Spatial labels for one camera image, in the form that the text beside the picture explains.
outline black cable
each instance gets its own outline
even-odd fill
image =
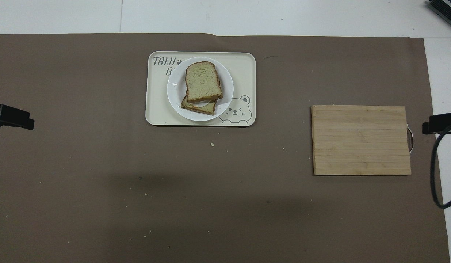
[[[435,162],[436,162],[436,152],[438,150],[439,142],[441,139],[451,131],[451,125],[446,127],[438,136],[438,138],[435,141],[435,144],[433,145],[433,151],[431,152],[431,160],[430,160],[430,188],[431,188],[431,195],[433,196],[433,201],[439,208],[448,208],[451,206],[451,201],[447,203],[440,203],[438,200],[438,196],[436,193],[436,187],[435,187]]]

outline black device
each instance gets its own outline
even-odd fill
[[[428,122],[423,123],[422,133],[440,133],[449,125],[451,125],[451,113],[432,115],[429,117]]]
[[[428,7],[451,25],[451,0],[429,0]]]
[[[448,208],[451,206],[451,201],[447,203],[440,203],[436,193],[435,187],[435,164],[436,164],[436,153],[438,150],[439,142],[441,139],[447,135],[451,134],[451,113],[432,115],[429,117],[429,122],[422,124],[422,133],[431,134],[439,133],[438,138],[436,138],[435,144],[433,145],[433,150],[431,152],[430,160],[430,189],[431,195],[433,196],[433,201],[439,208]]]
[[[34,120],[29,117],[27,111],[0,104],[0,127],[5,125],[33,130]]]

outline rectangular tray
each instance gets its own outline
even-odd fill
[[[234,85],[230,107],[249,110],[252,117],[248,121],[239,118],[234,119],[229,117],[229,115],[222,114],[209,121],[197,122],[184,118],[172,108],[167,97],[167,81],[170,73],[182,61],[194,57],[212,58],[227,68],[232,76]],[[256,60],[250,53],[156,51],[149,56],[146,120],[150,124],[163,126],[248,127],[254,123],[255,119]]]

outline bear ear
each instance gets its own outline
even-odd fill
[[[250,103],[250,97],[248,97],[247,95],[243,95],[240,97],[240,100],[243,100],[244,102],[246,102],[247,104]]]

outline brown mat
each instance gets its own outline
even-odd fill
[[[149,125],[156,50],[252,53],[254,125]],[[0,262],[449,261],[422,39],[0,35],[0,103]],[[405,105],[412,175],[314,176],[319,104]]]

